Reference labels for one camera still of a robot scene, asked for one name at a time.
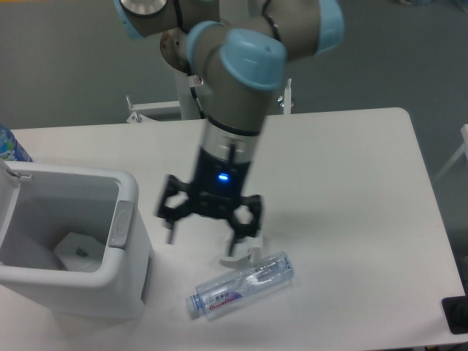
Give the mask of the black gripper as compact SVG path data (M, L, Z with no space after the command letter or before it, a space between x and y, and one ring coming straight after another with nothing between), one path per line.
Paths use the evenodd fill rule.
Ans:
M169 230L166 243L173 244L177 222L192 214L227 220L233 230L228 257L233 256L241 239L256 238L261 228L263 199L260 195L241 197L250 165L250 162L230 165L201 148L190 182L168 175L156 207L156 216ZM246 209L246 219L237 215L239 206Z

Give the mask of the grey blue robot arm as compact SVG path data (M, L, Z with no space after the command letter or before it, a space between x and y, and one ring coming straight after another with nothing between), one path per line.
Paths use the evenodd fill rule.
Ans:
M341 7L337 1L264 1L259 15L233 25L221 22L217 1L114 5L131 37L181 30L188 71L211 90L193 178L185 183L169 175L156 214L170 230L192 214L225 220L232 229L232 255L260 230L262 198L242 190L286 64L341 43Z

